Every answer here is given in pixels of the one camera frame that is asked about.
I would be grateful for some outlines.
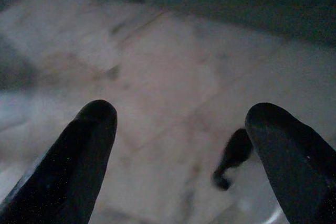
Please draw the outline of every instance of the marble floor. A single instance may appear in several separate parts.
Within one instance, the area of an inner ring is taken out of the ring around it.
[[[236,190],[211,174],[258,102],[336,147],[335,48],[140,4],[13,0],[0,60],[0,200],[87,102],[116,107],[92,224],[251,224],[237,188],[258,158],[233,171]]]

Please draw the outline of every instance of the white marble surface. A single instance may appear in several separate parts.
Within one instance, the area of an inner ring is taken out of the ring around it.
[[[17,0],[0,34],[35,70],[15,91],[29,101],[25,117],[0,127],[0,200],[93,99],[111,102],[119,125],[91,223],[225,220],[237,199],[211,173],[257,102],[336,138],[334,48],[98,0]]]

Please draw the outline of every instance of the floor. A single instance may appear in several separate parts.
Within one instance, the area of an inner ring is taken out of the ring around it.
[[[14,0],[0,45],[0,200],[94,99],[116,107],[118,131],[90,223],[237,218],[237,190],[211,174],[258,102],[336,147],[335,48],[107,0]]]

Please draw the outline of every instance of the black object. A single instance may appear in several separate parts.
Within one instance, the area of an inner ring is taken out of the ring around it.
[[[110,103],[87,104],[2,202],[0,223],[87,224],[116,129]]]
[[[222,190],[230,187],[230,182],[224,177],[225,171],[231,167],[237,167],[246,161],[253,146],[245,129],[237,130],[226,145],[220,164],[213,173],[214,184]]]
[[[270,104],[245,121],[273,191],[290,223],[336,223],[336,152],[311,127]]]

